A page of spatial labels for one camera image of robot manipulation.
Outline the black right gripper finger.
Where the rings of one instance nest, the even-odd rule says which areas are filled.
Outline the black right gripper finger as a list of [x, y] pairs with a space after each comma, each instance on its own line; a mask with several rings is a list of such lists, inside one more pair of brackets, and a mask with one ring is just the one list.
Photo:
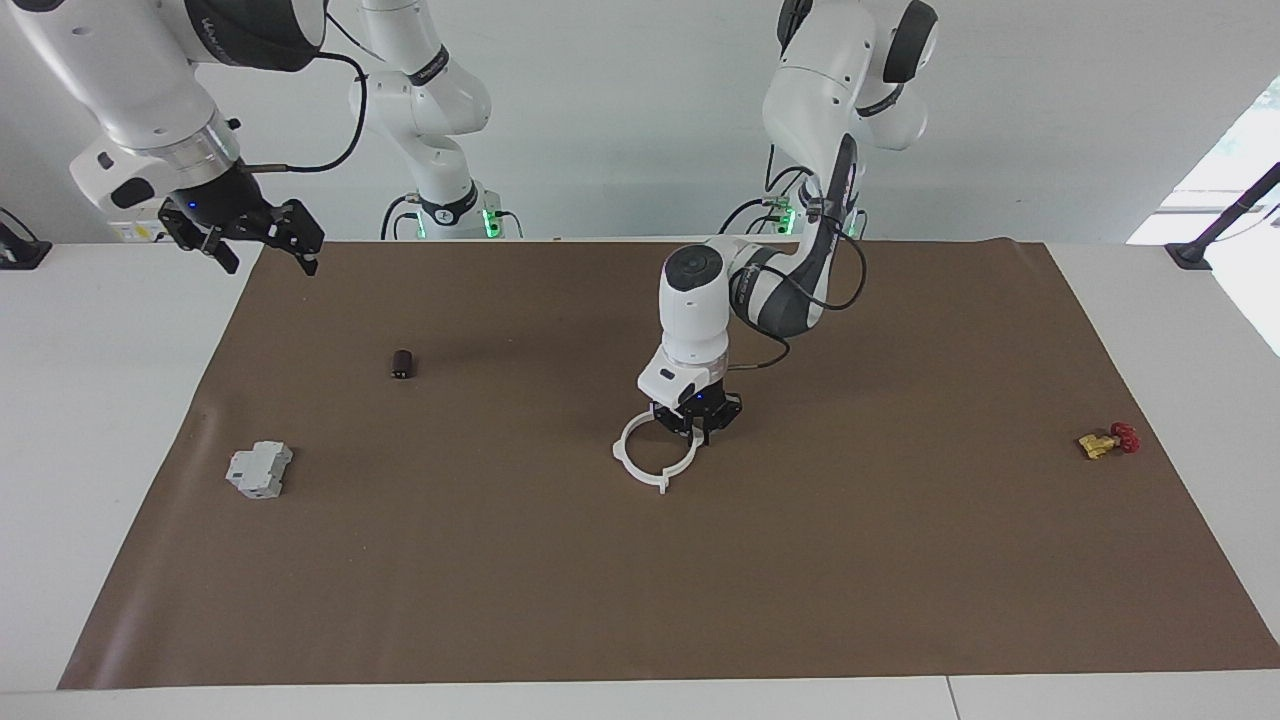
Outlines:
[[298, 199], [271, 208], [271, 247], [289, 254], [307, 277], [317, 273], [324, 240], [324, 229]]
[[234, 275], [241, 266], [238, 255], [220, 234], [206, 234], [196, 243], [196, 249], [229, 275]]

